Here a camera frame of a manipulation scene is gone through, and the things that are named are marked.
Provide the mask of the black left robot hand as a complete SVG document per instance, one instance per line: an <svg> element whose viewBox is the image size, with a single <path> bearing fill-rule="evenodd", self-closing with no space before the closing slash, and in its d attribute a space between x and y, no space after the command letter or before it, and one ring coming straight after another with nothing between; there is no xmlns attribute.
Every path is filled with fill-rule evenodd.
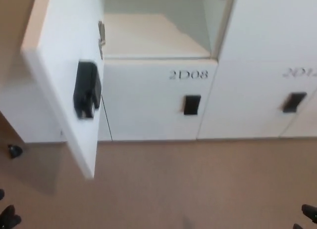
<svg viewBox="0 0 317 229"><path fill-rule="evenodd" d="M0 228L1 229L13 229L17 225L21 224L22 218L16 214L15 206L13 204L8 205L0 213Z"/></svg>

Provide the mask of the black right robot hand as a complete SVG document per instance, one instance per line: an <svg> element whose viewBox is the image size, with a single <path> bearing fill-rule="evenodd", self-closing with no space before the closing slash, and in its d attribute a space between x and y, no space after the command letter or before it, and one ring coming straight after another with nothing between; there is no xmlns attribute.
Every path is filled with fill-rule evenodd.
<svg viewBox="0 0 317 229"><path fill-rule="evenodd" d="M317 224L317 208L315 206L303 204L301 210L304 216L309 218L315 225Z"/></svg>

